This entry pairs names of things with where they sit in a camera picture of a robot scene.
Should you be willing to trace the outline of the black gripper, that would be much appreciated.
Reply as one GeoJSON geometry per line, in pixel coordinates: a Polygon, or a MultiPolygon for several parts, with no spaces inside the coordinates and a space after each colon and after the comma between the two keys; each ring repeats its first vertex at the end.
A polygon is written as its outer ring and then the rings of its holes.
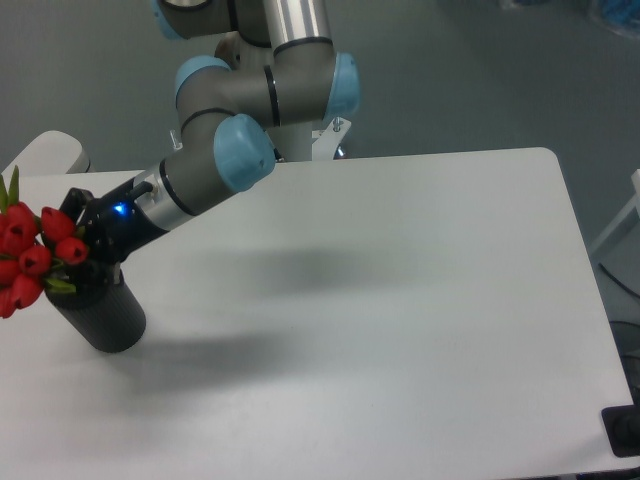
{"type": "Polygon", "coordinates": [[[89,258],[74,268],[79,293],[123,284],[120,264],[127,257],[164,236],[128,193],[110,192],[100,198],[86,189],[71,188],[59,210],[75,225],[83,225],[89,258]]]}

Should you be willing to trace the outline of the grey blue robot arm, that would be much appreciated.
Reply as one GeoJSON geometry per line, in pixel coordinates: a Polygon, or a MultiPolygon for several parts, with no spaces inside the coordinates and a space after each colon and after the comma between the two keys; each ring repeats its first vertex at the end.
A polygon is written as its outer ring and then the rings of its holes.
{"type": "Polygon", "coordinates": [[[278,158],[270,129],[359,107],[355,60],[335,50],[321,1],[157,1],[153,12],[171,38],[235,33],[270,60],[201,55],[180,66],[181,148],[100,198],[69,192],[63,210],[81,237],[57,246],[50,292],[116,283],[131,253],[268,176],[278,158]]]}

